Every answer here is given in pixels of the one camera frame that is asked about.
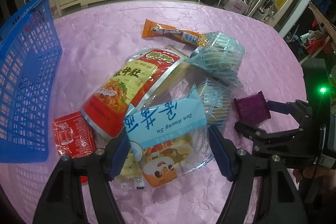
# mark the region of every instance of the snack package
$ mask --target snack package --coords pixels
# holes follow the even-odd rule
[[[208,124],[215,125],[223,131],[233,98],[230,88],[208,78],[199,85],[197,91],[203,103]]]
[[[173,26],[160,24],[146,19],[142,31],[142,37],[169,37],[175,40],[190,45],[194,48],[204,46],[206,41],[202,34],[198,32],[188,31]]]
[[[97,148],[105,148],[109,141],[103,138],[102,135],[97,133],[95,130],[92,131]],[[119,188],[124,191],[144,189],[142,173],[138,163],[134,159],[132,150],[128,153],[120,174],[113,180],[113,185],[115,188]]]
[[[170,50],[152,49],[129,61],[106,81],[83,105],[81,113],[105,139],[116,137],[124,126],[128,105],[144,102],[184,60]]]
[[[96,150],[92,128],[79,111],[55,119],[52,129],[60,157],[68,154],[72,158],[80,158]],[[87,182],[87,177],[81,177],[81,182]]]
[[[199,49],[199,53],[186,60],[222,81],[239,85],[238,70],[243,56],[244,47],[234,38],[216,32],[205,34],[210,38],[208,44]]]
[[[141,111],[130,105],[124,124],[135,160],[150,189],[209,161],[207,121],[195,86],[182,99]]]

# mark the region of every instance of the table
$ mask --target table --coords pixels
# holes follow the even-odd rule
[[[238,73],[244,88],[242,98],[263,91],[266,100],[305,101],[300,64],[284,40],[270,26],[232,12],[192,3],[138,1],[102,5],[55,20],[63,55],[54,81],[49,110],[50,155],[45,163],[0,164],[0,184],[21,217],[31,223],[40,194],[58,161],[51,122],[75,112],[127,57],[143,47],[168,44],[189,54],[191,48],[165,37],[142,39],[145,19],[198,32],[221,31],[236,38],[246,49]],[[231,110],[224,136],[237,148],[251,152],[252,142],[233,129]],[[262,127],[268,132],[293,129],[292,117],[272,113]],[[141,190],[112,191],[126,223],[215,223],[226,201],[231,183],[223,177],[215,160],[194,173],[155,190],[152,203]],[[255,179],[246,223],[255,212],[258,179]],[[88,185],[83,195],[89,222],[96,223]]]

